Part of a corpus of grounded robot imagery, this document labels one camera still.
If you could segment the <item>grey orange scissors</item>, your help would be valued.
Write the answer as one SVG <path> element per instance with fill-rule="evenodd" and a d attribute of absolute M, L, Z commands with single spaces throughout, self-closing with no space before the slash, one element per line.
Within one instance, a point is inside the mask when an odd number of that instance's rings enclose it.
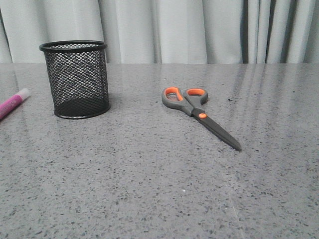
<path fill-rule="evenodd" d="M 195 118 L 224 143 L 237 151 L 242 150 L 240 143 L 212 120 L 203 109 L 202 105 L 208 99 L 206 90 L 190 88 L 182 93 L 178 87 L 168 87 L 162 91 L 161 99 L 166 107 L 182 111 L 188 116 Z"/>

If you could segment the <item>pink highlighter pen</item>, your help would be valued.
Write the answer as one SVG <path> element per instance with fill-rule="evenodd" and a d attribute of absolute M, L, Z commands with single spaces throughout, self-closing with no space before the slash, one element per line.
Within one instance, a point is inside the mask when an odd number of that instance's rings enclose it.
<path fill-rule="evenodd" d="M 30 91 L 24 88 L 7 99 L 0 105 L 0 119 L 4 119 L 10 114 L 15 108 L 21 105 L 30 96 Z"/>

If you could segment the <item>black mesh pen bin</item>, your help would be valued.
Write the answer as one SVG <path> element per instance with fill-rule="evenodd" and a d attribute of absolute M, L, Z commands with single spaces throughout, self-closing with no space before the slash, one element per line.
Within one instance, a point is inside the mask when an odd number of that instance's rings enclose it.
<path fill-rule="evenodd" d="M 56 116 L 85 119 L 109 110 L 106 48 L 104 42 L 93 40 L 40 45 Z"/>

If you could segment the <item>light grey curtain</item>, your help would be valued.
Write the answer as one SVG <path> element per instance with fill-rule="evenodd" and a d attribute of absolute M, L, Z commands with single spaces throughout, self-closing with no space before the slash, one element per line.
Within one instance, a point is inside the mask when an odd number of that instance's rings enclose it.
<path fill-rule="evenodd" d="M 0 60 L 42 63 L 39 46 L 107 44 L 109 63 L 317 63 L 316 0 L 3 0 Z"/>

